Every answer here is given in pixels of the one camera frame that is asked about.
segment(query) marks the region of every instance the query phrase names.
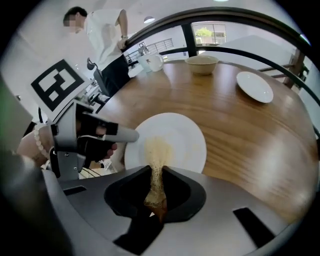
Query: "window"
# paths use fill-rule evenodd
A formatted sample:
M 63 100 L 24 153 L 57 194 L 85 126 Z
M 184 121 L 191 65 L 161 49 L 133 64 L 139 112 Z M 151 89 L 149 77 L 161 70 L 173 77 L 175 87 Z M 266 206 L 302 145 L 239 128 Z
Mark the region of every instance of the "window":
M 220 45 L 227 41 L 226 25 L 213 21 L 192 23 L 197 45 Z

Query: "railing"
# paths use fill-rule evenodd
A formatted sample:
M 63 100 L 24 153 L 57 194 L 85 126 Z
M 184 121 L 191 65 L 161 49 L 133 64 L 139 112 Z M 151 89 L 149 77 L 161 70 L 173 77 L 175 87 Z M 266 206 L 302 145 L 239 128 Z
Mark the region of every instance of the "railing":
M 161 55 L 188 52 L 189 57 L 191 57 L 196 56 L 198 54 L 198 51 L 215 51 L 248 57 L 250 59 L 254 59 L 256 61 L 267 64 L 268 66 L 285 74 L 295 84 L 297 84 L 298 87 L 305 89 L 307 93 L 310 94 L 310 96 L 320 106 L 320 99 L 313 93 L 312 90 L 310 90 L 310 88 L 304 83 L 304 81 L 302 81 L 290 70 L 287 70 L 285 67 L 276 64 L 273 61 L 243 50 L 226 47 L 197 45 L 192 29 L 192 23 L 203 21 L 236 22 L 266 30 L 296 46 L 310 60 L 313 61 L 315 59 L 315 55 L 312 54 L 313 51 L 311 46 L 302 37 L 300 37 L 300 34 L 298 32 L 296 32 L 291 27 L 275 18 L 272 18 L 260 12 L 234 7 L 197 8 L 178 12 L 168 17 L 162 18 L 132 36 L 127 42 L 126 50 L 156 33 L 172 27 L 181 26 L 186 42 L 186 47 L 165 50 L 160 52 Z M 136 63 L 137 61 L 133 61 L 129 65 L 134 65 Z
M 162 40 L 159 42 L 155 42 L 147 45 L 146 47 L 140 48 L 136 51 L 131 52 L 128 55 L 125 55 L 125 58 L 129 64 L 138 61 L 138 58 L 144 54 L 155 54 L 160 53 L 165 50 L 171 49 L 174 47 L 172 42 L 172 38 Z

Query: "man's arm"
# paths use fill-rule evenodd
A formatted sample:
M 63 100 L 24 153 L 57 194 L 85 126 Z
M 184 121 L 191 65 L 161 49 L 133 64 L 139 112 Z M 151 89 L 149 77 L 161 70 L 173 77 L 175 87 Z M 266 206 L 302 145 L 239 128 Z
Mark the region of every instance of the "man's arm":
M 117 19 L 117 23 L 120 25 L 121 40 L 118 42 L 118 47 L 122 50 L 126 47 L 126 41 L 128 39 L 128 19 L 126 10 L 122 10 Z

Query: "green tree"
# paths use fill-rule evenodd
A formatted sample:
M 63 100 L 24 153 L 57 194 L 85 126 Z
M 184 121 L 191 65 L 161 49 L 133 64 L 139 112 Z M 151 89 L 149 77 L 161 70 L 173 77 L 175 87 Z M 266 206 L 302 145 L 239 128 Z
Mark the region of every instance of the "green tree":
M 202 27 L 195 32 L 196 37 L 212 37 L 212 34 L 213 32 L 206 27 Z

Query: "white shirt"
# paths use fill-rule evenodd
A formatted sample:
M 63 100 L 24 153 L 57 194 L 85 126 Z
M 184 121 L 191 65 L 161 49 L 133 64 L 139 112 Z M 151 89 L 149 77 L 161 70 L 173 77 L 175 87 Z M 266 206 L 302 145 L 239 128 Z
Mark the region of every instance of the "white shirt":
M 122 9 L 101 9 L 90 12 L 84 21 L 84 31 L 96 53 L 96 64 L 104 70 L 111 62 L 122 55 L 117 42 L 118 17 Z

